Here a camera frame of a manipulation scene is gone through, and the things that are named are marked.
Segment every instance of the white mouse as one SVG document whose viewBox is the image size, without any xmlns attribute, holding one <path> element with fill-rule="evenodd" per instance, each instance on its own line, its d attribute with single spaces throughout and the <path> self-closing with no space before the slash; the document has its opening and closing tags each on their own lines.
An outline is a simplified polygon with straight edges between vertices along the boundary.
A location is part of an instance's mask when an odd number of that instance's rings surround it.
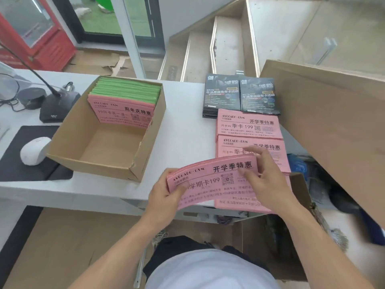
<svg viewBox="0 0 385 289">
<path fill-rule="evenodd" d="M 36 138 L 27 144 L 20 151 L 20 158 L 25 165 L 40 164 L 47 154 L 47 148 L 51 139 L 48 137 Z"/>
</svg>

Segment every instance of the pink flyer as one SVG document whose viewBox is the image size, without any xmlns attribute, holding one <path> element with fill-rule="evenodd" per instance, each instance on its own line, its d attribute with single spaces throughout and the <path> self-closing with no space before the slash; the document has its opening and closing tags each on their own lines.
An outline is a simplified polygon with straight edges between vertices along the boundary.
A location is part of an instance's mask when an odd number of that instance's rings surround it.
<svg viewBox="0 0 385 289">
<path fill-rule="evenodd" d="M 233 196 L 253 195 L 247 180 L 238 173 L 244 167 L 257 173 L 256 156 L 252 154 L 216 158 L 185 166 L 167 177 L 170 193 L 176 186 L 189 181 L 190 187 L 179 202 L 179 209 L 208 201 L 227 199 Z"/>
<path fill-rule="evenodd" d="M 247 154 L 248 152 L 242 148 L 250 145 L 264 147 L 270 152 L 283 173 L 291 172 L 283 140 L 219 135 L 216 144 L 218 145 L 218 157 Z"/>
<path fill-rule="evenodd" d="M 100 122 L 123 124 L 147 129 L 153 115 L 153 108 L 88 98 L 92 109 Z"/>
<path fill-rule="evenodd" d="M 291 189 L 290 177 L 285 175 L 285 178 Z M 258 202 L 256 197 L 233 196 L 230 199 L 215 199 L 215 208 L 273 214 L 270 209 Z"/>
<path fill-rule="evenodd" d="M 217 135 L 283 139 L 277 116 L 219 109 Z"/>
</svg>

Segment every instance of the green artificial grass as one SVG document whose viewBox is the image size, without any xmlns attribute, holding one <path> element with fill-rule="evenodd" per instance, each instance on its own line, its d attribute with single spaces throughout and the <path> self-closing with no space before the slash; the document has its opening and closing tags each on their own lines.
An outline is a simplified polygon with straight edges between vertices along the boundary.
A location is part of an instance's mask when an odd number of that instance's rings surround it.
<svg viewBox="0 0 385 289">
<path fill-rule="evenodd" d="M 151 31 L 144 0 L 125 1 L 135 35 L 150 37 Z M 84 7 L 92 10 L 91 13 L 80 18 L 86 32 L 122 34 L 115 13 L 103 13 L 96 2 L 90 0 L 82 0 L 82 2 Z"/>
</svg>

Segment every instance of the black cable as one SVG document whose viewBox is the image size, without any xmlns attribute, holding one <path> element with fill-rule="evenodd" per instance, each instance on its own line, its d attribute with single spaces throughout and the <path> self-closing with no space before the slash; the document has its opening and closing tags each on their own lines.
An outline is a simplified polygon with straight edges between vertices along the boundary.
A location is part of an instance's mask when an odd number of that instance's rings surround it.
<svg viewBox="0 0 385 289">
<path fill-rule="evenodd" d="M 3 48 L 5 48 L 8 52 L 10 52 L 12 55 L 14 55 L 15 57 L 17 57 L 19 60 L 20 60 L 20 62 L 25 66 L 25 67 L 27 67 L 27 69 L 29 69 L 30 71 L 32 71 L 32 73 L 34 73 L 41 81 L 43 81 L 44 82 L 44 84 L 48 87 L 48 89 L 52 92 L 52 94 L 53 95 L 55 95 L 55 96 L 57 96 L 57 97 L 60 97 L 61 95 L 60 95 L 60 93 L 59 92 L 57 92 L 51 85 L 49 85 L 38 73 L 36 73 L 34 70 L 32 70 L 31 69 L 31 67 L 30 66 L 28 66 L 26 63 L 24 63 L 24 61 L 21 59 L 21 58 L 19 58 L 19 56 L 18 55 L 16 55 L 13 51 L 11 51 L 9 48 L 7 48 L 4 44 L 2 44 L 1 42 L 0 42 L 0 46 L 2 46 Z"/>
<path fill-rule="evenodd" d="M 26 108 L 23 108 L 23 109 L 19 109 L 18 111 L 16 111 L 13 107 L 16 106 L 19 101 L 17 100 L 16 96 L 17 96 L 17 93 L 19 93 L 19 90 L 20 90 L 20 84 L 19 82 L 13 78 L 11 75 L 8 75 L 8 74 L 5 74 L 5 73 L 0 73 L 0 75 L 5 75 L 5 76 L 9 76 L 11 77 L 16 83 L 17 83 L 17 90 L 16 90 L 16 94 L 14 97 L 12 97 L 11 99 L 0 99 L 0 107 L 3 106 L 4 104 L 7 104 L 9 106 L 11 106 L 12 110 L 14 112 L 19 112 L 19 111 L 23 111 L 24 109 Z"/>
</svg>

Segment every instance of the mouse pad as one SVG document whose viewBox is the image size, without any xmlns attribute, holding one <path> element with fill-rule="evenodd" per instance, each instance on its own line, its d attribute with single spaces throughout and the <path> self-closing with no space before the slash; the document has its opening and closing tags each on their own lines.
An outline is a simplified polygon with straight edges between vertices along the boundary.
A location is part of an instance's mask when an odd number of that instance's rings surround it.
<svg viewBox="0 0 385 289">
<path fill-rule="evenodd" d="M 73 171 L 45 158 L 39 165 L 28 166 L 22 163 L 20 151 L 33 139 L 49 137 L 52 139 L 59 126 L 22 126 L 13 138 L 8 149 L 0 159 L 0 181 L 45 181 L 70 179 Z"/>
</svg>

